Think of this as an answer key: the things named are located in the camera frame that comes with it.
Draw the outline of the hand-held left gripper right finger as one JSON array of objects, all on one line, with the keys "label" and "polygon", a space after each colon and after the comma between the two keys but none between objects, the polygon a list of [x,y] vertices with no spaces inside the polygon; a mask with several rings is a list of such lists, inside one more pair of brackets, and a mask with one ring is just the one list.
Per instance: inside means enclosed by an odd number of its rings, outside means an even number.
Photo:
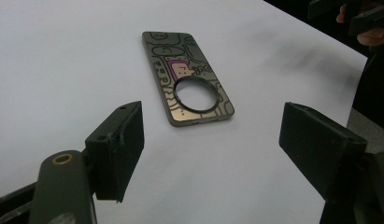
[{"label": "hand-held left gripper right finger", "polygon": [[288,102],[279,145],[325,201],[353,194],[356,165],[367,145],[358,134],[311,107]]}]

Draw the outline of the white board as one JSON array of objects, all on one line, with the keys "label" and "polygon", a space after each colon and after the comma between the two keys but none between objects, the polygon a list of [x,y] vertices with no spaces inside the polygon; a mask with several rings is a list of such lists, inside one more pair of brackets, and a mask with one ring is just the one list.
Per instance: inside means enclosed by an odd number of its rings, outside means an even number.
[{"label": "white board", "polygon": [[[164,112],[142,34],[192,35],[234,115],[183,128]],[[319,224],[321,196],[278,144],[283,107],[346,123],[358,52],[264,0],[0,1],[0,197],[140,101],[145,147],[99,224]]]}]

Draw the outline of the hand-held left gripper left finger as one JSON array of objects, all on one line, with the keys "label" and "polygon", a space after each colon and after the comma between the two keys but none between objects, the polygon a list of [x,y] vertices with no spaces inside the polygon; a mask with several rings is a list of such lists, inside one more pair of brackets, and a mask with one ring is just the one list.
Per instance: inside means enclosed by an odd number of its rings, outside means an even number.
[{"label": "hand-held left gripper left finger", "polygon": [[142,103],[116,108],[85,140],[98,200],[122,202],[144,148]]}]

